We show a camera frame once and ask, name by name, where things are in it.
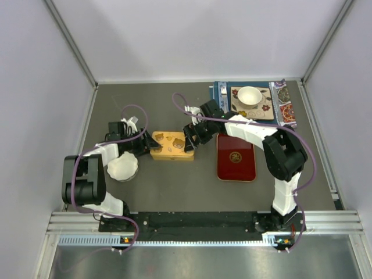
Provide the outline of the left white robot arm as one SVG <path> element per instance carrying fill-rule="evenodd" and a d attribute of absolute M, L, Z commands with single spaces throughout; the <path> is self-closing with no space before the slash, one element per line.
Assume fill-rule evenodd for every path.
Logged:
<path fill-rule="evenodd" d="M 147 131 L 137 129 L 137 121 L 132 117 L 110 122 L 104 142 L 96 144 L 79 162 L 77 155 L 71 155 L 63 164 L 63 202 L 71 205 L 74 197 L 76 206 L 112 218 L 112 224 L 122 231 L 131 226 L 132 217 L 127 204 L 108 193 L 105 174 L 119 182 L 129 181 L 138 172 L 138 157 L 160 147 Z"/>

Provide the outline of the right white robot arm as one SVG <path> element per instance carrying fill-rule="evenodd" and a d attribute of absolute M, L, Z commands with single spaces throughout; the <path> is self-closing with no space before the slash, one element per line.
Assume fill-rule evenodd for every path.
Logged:
<path fill-rule="evenodd" d="M 200 107 L 185 106 L 182 112 L 192 119 L 183 128 L 187 152 L 206 144 L 215 134 L 244 140 L 264 152 L 266 166 L 274 177 L 274 199 L 269 216 L 253 217 L 255 229 L 265 233 L 290 226 L 299 209 L 298 182 L 307 161 L 307 153 L 293 129 L 257 123 L 237 112 L 224 112 L 214 100 Z"/>

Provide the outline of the gold cookie tin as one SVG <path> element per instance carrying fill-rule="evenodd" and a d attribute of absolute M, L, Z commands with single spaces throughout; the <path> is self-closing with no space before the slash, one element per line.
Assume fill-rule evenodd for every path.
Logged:
<path fill-rule="evenodd" d="M 162 153 L 152 153 L 152 158 L 154 160 L 168 160 L 168 161 L 193 161 L 194 153 L 179 153 L 179 154 L 162 154 Z"/>

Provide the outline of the silver tin lid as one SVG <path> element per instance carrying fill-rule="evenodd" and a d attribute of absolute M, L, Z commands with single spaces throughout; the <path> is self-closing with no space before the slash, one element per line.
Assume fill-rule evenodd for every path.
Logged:
<path fill-rule="evenodd" d="M 150 154 L 161 157 L 191 157 L 194 150 L 185 152 L 185 135 L 182 131 L 154 131 L 152 138 L 160 145 L 150 151 Z"/>

